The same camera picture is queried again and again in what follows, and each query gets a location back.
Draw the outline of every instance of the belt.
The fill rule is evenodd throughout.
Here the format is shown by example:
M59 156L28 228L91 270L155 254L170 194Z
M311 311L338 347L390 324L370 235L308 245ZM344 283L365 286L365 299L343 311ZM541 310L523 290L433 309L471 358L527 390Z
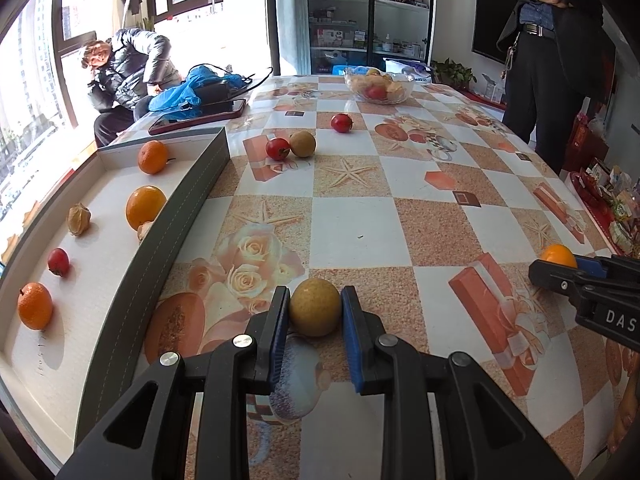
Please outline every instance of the belt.
M554 31L542 27L541 25L536 25L535 23L523 23L522 30L527 34L535 34L540 38L549 38L550 40L554 40L556 38Z

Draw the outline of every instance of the fruit bowl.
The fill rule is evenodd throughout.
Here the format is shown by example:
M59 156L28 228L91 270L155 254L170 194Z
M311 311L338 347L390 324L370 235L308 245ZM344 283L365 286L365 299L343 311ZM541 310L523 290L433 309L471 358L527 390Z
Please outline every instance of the fruit bowl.
M369 66L348 66L344 82L354 94L369 103L397 105L406 101L414 88L414 77L389 74Z

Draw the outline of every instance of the black puffer jacket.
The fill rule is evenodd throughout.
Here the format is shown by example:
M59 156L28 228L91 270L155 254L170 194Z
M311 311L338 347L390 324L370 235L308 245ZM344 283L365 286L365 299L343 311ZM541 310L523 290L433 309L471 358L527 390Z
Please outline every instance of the black puffer jacket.
M140 28L123 28L108 40L113 52L106 65L95 72L88 85L89 99L99 112L113 107L113 102L133 110L147 95L147 85L162 90L182 82L169 60L169 39Z

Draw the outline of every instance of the smartphone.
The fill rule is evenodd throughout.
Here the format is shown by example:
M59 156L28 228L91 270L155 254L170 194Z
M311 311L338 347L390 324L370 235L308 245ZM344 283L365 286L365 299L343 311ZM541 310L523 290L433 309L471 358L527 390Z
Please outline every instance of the smartphone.
M235 119L242 115L246 99L223 101L197 108L186 108L166 113L149 128L149 135L158 135L196 126L197 124L215 123L227 119Z

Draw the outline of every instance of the red phone case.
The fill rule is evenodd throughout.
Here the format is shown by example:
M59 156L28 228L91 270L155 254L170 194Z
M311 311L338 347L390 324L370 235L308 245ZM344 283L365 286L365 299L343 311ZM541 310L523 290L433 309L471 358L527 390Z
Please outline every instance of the red phone case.
M153 136L153 135L165 134L167 132L172 132L174 130L183 130L185 128L190 128L191 126L197 126L198 124L215 123L218 121L226 121L227 119L235 119L237 117L240 117L244 112L244 107L246 106L246 99L235 99L235 101L242 101L242 104L240 105L240 108L238 108L238 110L234 112L223 112L221 114L205 115L205 116L197 117L194 119L179 121L178 123L164 124L163 126L156 126L158 121L162 120L163 116L160 116L158 118L158 121L156 121L149 128L149 135Z

